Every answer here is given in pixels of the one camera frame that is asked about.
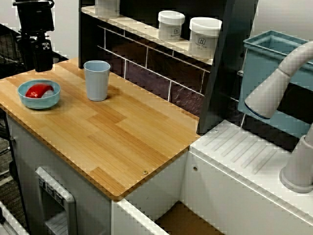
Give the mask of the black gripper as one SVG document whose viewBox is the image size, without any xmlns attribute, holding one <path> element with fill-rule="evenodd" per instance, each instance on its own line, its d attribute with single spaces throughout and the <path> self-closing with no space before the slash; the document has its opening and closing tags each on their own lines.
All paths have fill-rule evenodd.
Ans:
<svg viewBox="0 0 313 235">
<path fill-rule="evenodd" d="M 46 38 L 48 31 L 54 31 L 51 9 L 54 2 L 16 2 L 20 20 L 20 36 L 16 38 L 21 44 L 22 60 L 27 70 L 36 72 L 49 71 L 53 67 L 51 41 Z"/>
</svg>

